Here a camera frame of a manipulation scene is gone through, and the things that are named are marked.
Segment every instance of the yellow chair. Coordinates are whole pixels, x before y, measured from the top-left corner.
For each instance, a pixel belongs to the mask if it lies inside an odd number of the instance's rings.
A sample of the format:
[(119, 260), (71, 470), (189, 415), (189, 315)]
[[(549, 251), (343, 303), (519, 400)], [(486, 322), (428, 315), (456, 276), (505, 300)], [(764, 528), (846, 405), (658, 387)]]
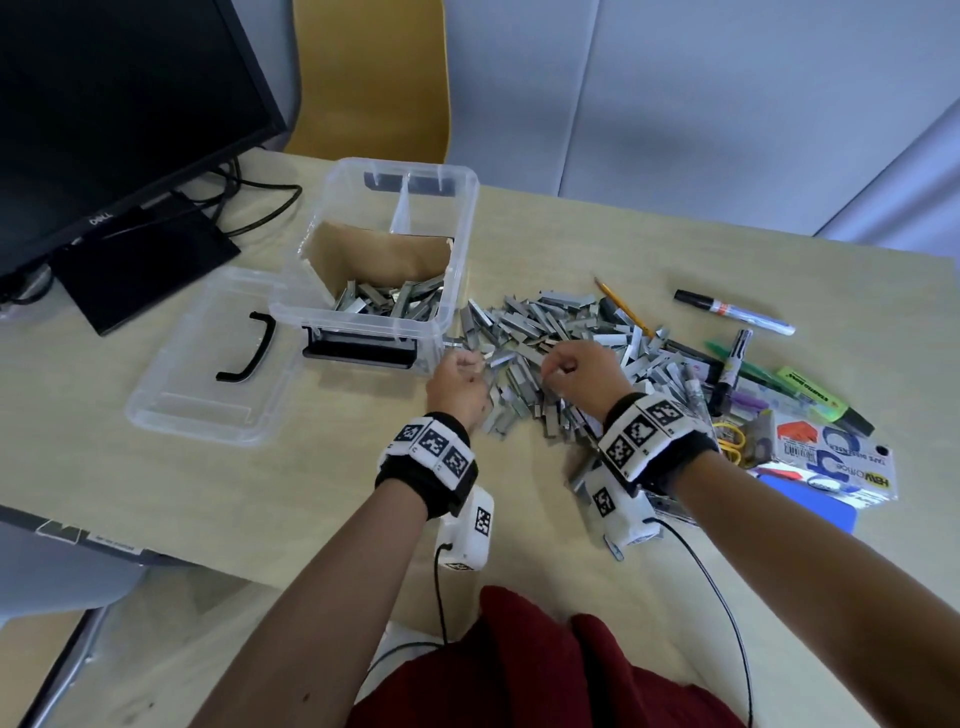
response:
[(443, 0), (294, 0), (300, 115), (286, 151), (442, 163)]

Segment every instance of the person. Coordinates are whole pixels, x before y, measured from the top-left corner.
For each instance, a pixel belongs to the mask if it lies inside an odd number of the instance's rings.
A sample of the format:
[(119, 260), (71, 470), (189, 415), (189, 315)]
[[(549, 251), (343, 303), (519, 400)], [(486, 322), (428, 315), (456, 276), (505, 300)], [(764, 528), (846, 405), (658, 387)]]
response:
[[(481, 368), (479, 355), (449, 352), (426, 386), (427, 411), (467, 446), (489, 406)], [(613, 353), (593, 342), (558, 344), (541, 373), (601, 422), (636, 398)], [(670, 487), (877, 722), (960, 721), (960, 616), (944, 601), (713, 449), (679, 468)], [(405, 663), (354, 708), (436, 509), (422, 490), (397, 477), (379, 482), (254, 630), (193, 728), (740, 724), (708, 692), (631, 667), (598, 619), (567, 628), (498, 587), (483, 590), (481, 618), (460, 641)]]

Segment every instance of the black monitor screen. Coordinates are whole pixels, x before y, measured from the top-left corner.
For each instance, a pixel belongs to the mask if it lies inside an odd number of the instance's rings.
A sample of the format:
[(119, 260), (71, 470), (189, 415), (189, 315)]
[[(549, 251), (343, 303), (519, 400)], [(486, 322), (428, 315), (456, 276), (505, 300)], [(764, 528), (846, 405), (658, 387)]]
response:
[(0, 3), (0, 274), (280, 131), (265, 88), (228, 0)]

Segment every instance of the wristband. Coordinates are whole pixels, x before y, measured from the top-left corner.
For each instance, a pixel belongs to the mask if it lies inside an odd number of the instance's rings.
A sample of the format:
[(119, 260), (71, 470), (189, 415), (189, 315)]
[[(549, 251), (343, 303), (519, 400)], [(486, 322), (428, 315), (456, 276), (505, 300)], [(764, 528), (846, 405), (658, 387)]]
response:
[(716, 449), (707, 428), (684, 404), (667, 395), (633, 393), (611, 408), (600, 449), (618, 479), (659, 490), (704, 449)]
[(450, 415), (414, 418), (380, 455), (373, 487), (397, 478), (423, 498), (428, 518), (456, 516), (479, 472), (468, 443), (466, 430)]

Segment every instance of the yellow pencil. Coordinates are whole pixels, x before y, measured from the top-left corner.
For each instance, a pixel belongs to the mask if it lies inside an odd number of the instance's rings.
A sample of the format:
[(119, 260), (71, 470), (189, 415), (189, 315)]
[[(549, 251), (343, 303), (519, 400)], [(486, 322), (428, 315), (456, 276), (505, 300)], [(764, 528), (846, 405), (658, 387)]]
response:
[(630, 317), (630, 320), (631, 320), (631, 321), (633, 321), (637, 326), (639, 326), (640, 328), (643, 329), (643, 333), (644, 333), (644, 334), (646, 334), (647, 336), (649, 336), (651, 339), (654, 338), (654, 336), (655, 336), (654, 332), (651, 331), (649, 328), (647, 328), (647, 325), (646, 325), (646, 324), (644, 324), (642, 321), (640, 321), (640, 317), (637, 316), (633, 311), (631, 311), (631, 310), (630, 310), (630, 307), (627, 306), (625, 303), (623, 303), (623, 300), (622, 300), (619, 296), (617, 296), (615, 293), (613, 293), (613, 292), (611, 291), (610, 287), (609, 287), (606, 283), (604, 283), (602, 280), (600, 280), (600, 279), (599, 279), (598, 277), (596, 277), (596, 276), (593, 277), (593, 281), (594, 281), (598, 286), (600, 286), (600, 290), (601, 290), (601, 291), (603, 291), (603, 292), (606, 293), (608, 296), (610, 296), (611, 301), (613, 301), (614, 303), (617, 304), (618, 307), (620, 307), (620, 308), (623, 309), (623, 312)]

